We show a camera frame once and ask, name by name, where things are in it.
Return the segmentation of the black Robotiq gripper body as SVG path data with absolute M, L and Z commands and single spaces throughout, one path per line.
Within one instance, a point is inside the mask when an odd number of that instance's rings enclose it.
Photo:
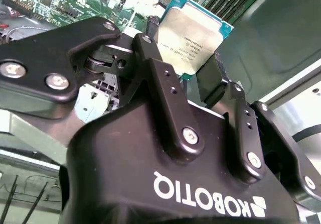
M 83 126 L 61 174 L 60 223 L 299 223 L 291 196 L 266 171 L 246 184 L 227 168 L 225 122 L 192 105 L 204 152 L 181 164 L 163 150 L 139 100 Z

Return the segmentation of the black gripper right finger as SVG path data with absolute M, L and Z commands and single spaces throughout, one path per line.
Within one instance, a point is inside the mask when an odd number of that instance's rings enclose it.
M 249 103 L 230 80 L 219 53 L 197 71 L 201 101 L 222 115 L 231 165 L 245 182 L 263 179 L 269 164 L 295 201 L 320 201 L 320 174 L 276 114 L 260 101 Z

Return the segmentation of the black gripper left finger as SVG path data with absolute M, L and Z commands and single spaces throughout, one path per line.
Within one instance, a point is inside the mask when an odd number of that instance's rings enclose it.
M 68 126 L 65 117 L 72 112 L 81 86 L 112 73 L 127 85 L 119 95 L 121 105 L 147 88 L 167 153 L 178 160 L 196 159 L 204 149 L 199 126 L 173 67 L 162 61 L 152 38 L 138 33 L 130 40 L 134 60 L 123 70 L 87 62 L 99 47 L 115 46 L 120 38 L 115 24 L 92 17 L 1 45 L 1 109 L 11 114 L 1 123 L 9 124 L 11 135 L 41 152 L 66 145 L 72 137 L 104 142 L 105 117 L 81 128 Z

